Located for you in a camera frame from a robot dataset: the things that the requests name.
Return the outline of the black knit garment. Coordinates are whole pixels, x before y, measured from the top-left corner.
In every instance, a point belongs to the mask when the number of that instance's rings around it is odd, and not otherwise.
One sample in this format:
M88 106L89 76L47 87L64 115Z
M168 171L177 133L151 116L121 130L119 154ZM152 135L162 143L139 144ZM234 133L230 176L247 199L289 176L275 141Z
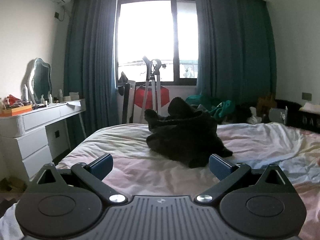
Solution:
M146 143L151 150L189 168L205 167L212 154L223 158L233 155L217 135L217 122L207 111L175 97L168 113L161 116L152 109L144 112L151 132Z

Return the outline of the green clothes pile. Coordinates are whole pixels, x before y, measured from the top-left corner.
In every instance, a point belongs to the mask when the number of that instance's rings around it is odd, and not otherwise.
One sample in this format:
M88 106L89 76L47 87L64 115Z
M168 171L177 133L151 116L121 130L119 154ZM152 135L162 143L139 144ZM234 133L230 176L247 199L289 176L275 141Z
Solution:
M235 110L234 101L222 101L203 94L188 96L185 101L191 106L207 111L218 124L221 124Z

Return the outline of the white dressing table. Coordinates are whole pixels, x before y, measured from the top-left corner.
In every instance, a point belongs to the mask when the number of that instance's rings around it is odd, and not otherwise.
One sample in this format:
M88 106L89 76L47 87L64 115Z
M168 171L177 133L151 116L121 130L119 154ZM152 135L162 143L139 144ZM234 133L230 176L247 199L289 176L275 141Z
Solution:
M52 161L46 126L80 115L85 99L53 103L15 116L1 117L1 152L9 174L26 183Z

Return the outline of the black bedside cabinet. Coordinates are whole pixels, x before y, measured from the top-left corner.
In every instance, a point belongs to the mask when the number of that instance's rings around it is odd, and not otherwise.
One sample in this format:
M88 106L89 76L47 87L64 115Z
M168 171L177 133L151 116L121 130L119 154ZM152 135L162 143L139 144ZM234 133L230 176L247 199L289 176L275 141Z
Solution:
M319 114L301 111L302 105L287 100L276 100L276 108L268 113L270 122L319 133Z

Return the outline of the orange flat box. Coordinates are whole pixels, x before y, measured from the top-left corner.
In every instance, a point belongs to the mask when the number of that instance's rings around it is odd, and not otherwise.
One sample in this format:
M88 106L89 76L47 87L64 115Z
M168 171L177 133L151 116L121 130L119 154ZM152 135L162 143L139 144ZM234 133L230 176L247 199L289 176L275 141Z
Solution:
M30 112L32 110L32 105L3 109L1 110L0 117L16 116L22 113Z

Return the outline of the white bottle on dresser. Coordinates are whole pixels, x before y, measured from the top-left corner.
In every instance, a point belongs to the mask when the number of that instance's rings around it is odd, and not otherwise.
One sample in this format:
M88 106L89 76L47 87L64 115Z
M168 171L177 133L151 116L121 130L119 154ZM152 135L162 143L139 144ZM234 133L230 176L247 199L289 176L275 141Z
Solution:
M22 88L22 101L23 102L28 102L29 101L29 97L28 97L28 87L26 84L23 85Z

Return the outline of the left teal curtain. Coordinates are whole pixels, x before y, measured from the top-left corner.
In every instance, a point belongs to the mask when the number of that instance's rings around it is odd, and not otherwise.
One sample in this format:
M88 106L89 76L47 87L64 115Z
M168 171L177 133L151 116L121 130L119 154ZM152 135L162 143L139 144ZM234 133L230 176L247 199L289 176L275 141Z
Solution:
M74 0L69 20L63 91L85 99L81 118L67 120L71 148L95 131L117 125L114 32L117 0Z

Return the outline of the teal curtain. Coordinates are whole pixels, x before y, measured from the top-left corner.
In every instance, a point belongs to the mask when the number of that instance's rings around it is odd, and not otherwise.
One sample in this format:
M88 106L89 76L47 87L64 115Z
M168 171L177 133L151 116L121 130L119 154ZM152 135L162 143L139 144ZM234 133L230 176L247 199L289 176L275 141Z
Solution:
M197 91L223 101L273 96L277 64L263 0L195 0L199 32Z
M71 148L95 131L117 125L114 32L117 0L74 0L69 20L63 91L85 99L81 118L67 120Z

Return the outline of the right teal curtain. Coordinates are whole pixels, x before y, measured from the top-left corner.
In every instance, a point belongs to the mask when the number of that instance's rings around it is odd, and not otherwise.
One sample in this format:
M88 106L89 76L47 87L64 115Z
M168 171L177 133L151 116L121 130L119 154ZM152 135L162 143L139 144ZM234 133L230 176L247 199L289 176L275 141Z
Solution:
M197 91L223 101L273 96L277 64L263 0L195 0L199 32Z

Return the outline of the white tripod stand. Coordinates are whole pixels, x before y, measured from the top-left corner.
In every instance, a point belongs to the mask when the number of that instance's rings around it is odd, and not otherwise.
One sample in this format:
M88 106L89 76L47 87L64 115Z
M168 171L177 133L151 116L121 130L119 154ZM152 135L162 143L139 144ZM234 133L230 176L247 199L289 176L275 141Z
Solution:
M151 84L151 99L152 109L158 114L161 114L161 77L160 69L166 68L166 64L162 63L159 59L149 60L146 56L143 57L143 61L146 64L146 82L143 96L142 110L139 117L139 122L142 123L144 118L144 111L146 108L146 101L148 97L149 84Z

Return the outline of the black framed window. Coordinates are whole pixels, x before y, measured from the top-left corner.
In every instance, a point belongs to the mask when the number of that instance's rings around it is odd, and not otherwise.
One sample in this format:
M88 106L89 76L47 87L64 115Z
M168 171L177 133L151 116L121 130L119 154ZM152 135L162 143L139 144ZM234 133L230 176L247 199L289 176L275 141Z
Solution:
M159 59L161 82L194 86L198 77L195 0L121 0L116 16L116 75L146 81L143 58Z

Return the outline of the wavy frame vanity mirror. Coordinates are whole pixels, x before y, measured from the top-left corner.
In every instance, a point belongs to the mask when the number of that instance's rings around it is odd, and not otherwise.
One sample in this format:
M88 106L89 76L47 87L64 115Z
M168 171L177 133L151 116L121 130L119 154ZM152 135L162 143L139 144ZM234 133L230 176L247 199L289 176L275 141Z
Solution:
M52 68L51 65L37 57L33 61L33 66L28 77L27 87L33 104L41 103L41 96L44 100L52 94Z

